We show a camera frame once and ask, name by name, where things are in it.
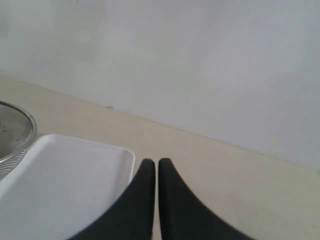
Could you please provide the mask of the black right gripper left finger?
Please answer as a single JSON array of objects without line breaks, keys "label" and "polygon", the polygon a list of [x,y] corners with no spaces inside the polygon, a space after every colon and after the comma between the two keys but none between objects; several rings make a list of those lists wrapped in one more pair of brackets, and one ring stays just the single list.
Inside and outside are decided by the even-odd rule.
[{"label": "black right gripper left finger", "polygon": [[134,178],[97,220],[72,240],[150,240],[155,212],[156,168],[143,159]]}]

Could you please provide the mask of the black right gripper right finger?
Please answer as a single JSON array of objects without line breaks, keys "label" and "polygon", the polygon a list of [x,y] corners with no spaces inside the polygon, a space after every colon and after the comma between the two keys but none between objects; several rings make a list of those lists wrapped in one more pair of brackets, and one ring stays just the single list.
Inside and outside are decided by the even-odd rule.
[{"label": "black right gripper right finger", "polygon": [[204,205],[173,162],[158,162],[158,211],[163,240],[250,240]]}]

